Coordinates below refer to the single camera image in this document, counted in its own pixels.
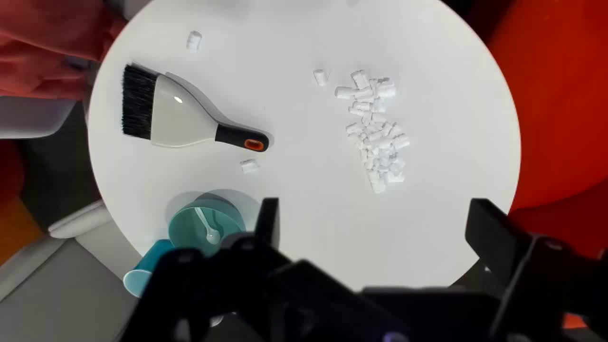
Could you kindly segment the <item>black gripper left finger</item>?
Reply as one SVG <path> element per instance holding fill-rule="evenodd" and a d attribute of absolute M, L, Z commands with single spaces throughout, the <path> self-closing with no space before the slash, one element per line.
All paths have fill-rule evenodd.
<path fill-rule="evenodd" d="M 255 235 L 272 244 L 279 244 L 279 199 L 264 197 L 257 216 Z"/>

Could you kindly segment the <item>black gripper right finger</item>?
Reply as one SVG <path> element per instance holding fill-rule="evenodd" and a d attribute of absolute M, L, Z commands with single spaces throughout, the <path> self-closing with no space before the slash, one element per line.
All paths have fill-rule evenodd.
<path fill-rule="evenodd" d="M 528 267 L 536 237 L 521 229 L 496 202 L 469 201 L 466 240 L 498 278 L 517 278 Z"/>

